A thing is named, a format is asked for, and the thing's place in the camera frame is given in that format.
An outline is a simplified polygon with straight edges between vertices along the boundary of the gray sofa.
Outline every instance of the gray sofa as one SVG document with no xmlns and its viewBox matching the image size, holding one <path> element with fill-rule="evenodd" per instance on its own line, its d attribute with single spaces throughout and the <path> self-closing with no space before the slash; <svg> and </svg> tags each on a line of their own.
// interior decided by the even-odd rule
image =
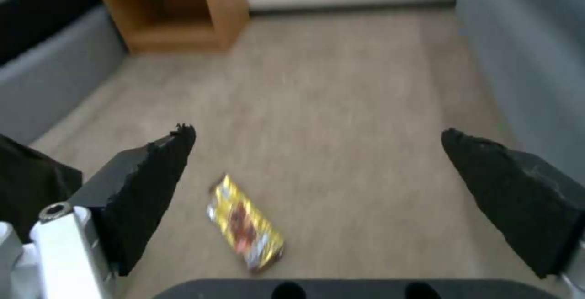
<svg viewBox="0 0 585 299">
<path fill-rule="evenodd" d="M 30 144 L 61 120 L 126 55 L 98 6 L 0 68 L 0 133 Z"/>
<path fill-rule="evenodd" d="M 585 185 L 585 0 L 457 0 L 457 13 L 519 148 Z"/>
</svg>

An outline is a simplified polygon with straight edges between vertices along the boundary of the floor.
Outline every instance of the floor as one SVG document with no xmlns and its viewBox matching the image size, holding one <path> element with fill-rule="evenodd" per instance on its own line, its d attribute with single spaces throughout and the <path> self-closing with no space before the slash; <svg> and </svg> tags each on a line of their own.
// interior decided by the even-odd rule
<svg viewBox="0 0 585 299">
<path fill-rule="evenodd" d="M 474 205 L 440 143 L 513 145 L 451 9 L 256 18 L 228 55 L 128 58 L 33 146 L 86 178 L 194 124 L 169 211 L 125 280 L 150 298 L 249 278 L 207 219 L 229 172 L 287 241 L 260 278 L 506 278 L 551 289 Z"/>
</svg>

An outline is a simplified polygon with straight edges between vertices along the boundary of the gold foil wrapper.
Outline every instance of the gold foil wrapper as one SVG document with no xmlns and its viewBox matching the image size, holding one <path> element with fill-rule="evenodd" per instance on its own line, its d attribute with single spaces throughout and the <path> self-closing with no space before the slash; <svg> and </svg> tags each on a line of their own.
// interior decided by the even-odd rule
<svg viewBox="0 0 585 299">
<path fill-rule="evenodd" d="M 251 271 L 259 271 L 278 260 L 284 240 L 270 222 L 226 174 L 211 188 L 207 214 L 229 245 L 242 255 Z"/>
</svg>

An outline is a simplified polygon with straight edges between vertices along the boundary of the wooden cabinet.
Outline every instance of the wooden cabinet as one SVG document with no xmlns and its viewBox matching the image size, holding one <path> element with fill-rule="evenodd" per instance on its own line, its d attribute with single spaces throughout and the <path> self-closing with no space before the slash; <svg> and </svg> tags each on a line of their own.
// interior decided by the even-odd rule
<svg viewBox="0 0 585 299">
<path fill-rule="evenodd" d="M 131 53 L 226 51 L 249 20 L 247 0 L 104 0 Z"/>
</svg>

